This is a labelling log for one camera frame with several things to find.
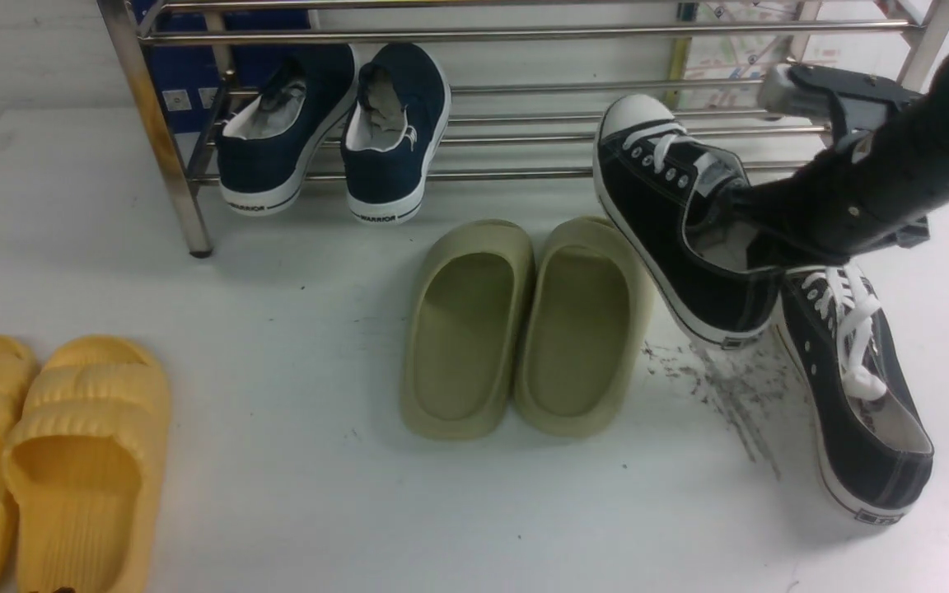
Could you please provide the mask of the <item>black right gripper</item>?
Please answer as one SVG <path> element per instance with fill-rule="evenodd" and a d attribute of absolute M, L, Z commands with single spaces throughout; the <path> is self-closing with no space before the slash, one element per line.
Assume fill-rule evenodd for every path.
<path fill-rule="evenodd" d="M 927 215 L 949 203 L 949 64 L 923 95 L 860 72 L 781 65 L 758 101 L 828 117 L 833 142 L 787 179 L 728 195 L 727 213 L 756 231 L 750 265 L 840 265 L 927 239 Z"/>

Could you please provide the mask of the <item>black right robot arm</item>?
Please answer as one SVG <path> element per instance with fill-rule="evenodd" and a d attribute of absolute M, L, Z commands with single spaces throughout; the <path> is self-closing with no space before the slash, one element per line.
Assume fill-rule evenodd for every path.
<path fill-rule="evenodd" d="M 949 55 L 925 94 L 798 63 L 765 76 L 758 101 L 776 114 L 827 118 L 833 140 L 787 179 L 728 195 L 727 213 L 756 231 L 750 265 L 844 265 L 929 240 L 928 215 L 949 203 Z"/>

